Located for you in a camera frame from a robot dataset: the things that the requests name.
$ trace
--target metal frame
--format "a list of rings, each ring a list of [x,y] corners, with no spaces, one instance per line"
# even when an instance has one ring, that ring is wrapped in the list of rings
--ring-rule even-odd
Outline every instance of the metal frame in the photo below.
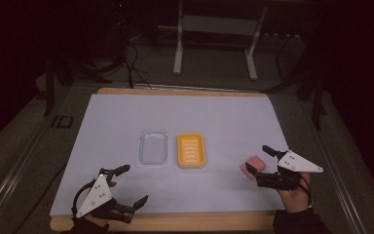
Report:
[[[198,17],[183,15],[183,0],[178,1],[178,27],[177,27],[177,48],[175,50],[174,75],[181,74],[181,63],[183,59],[183,30],[202,31],[213,33],[229,33],[239,35],[251,35],[253,40],[248,49],[244,50],[250,80],[257,80],[256,67],[254,65],[253,53],[260,31],[266,17],[268,7],[264,6],[259,20],[247,19],[223,19],[211,17]]]

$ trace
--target human hand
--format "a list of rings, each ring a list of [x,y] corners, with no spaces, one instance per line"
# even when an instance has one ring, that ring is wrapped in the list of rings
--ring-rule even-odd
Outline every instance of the human hand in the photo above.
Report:
[[[108,219],[94,217],[91,213],[84,216],[84,219],[93,222],[94,224],[104,227],[108,223]]]
[[[300,179],[300,184],[308,189],[310,192],[309,183],[311,180],[309,173],[300,173],[302,177]],[[293,190],[277,190],[281,200],[284,204],[284,208],[288,213],[298,213],[303,212],[310,206],[310,196],[308,193],[298,186],[296,189]]]

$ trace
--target pink sponge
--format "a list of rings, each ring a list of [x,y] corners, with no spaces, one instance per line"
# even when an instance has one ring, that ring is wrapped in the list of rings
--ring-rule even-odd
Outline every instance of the pink sponge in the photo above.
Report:
[[[258,156],[249,158],[247,160],[247,163],[257,169],[258,173],[261,173],[266,168],[266,164]],[[242,169],[242,172],[245,174],[245,176],[247,176],[249,179],[254,179],[254,175],[248,172],[245,168],[245,163],[243,163],[240,168]]]

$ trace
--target table leg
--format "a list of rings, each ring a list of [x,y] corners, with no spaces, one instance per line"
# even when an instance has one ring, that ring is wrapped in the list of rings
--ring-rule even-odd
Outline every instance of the table leg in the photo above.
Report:
[[[254,60],[253,60],[253,52],[254,52],[254,48],[256,47],[257,39],[260,36],[260,30],[262,29],[262,25],[263,25],[264,18],[266,17],[266,13],[267,13],[267,6],[263,7],[259,21],[257,22],[256,28],[254,29],[253,41],[250,47],[244,50],[250,80],[257,80],[256,67],[254,66]]]
[[[177,27],[177,49],[175,51],[174,75],[181,74],[181,62],[183,59],[183,1],[178,1],[178,27]]]

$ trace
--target orange tray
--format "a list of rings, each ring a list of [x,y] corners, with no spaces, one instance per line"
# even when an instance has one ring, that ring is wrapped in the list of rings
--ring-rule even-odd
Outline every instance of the orange tray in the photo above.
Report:
[[[201,168],[206,164],[205,145],[201,134],[180,134],[178,136],[178,166],[180,168]]]

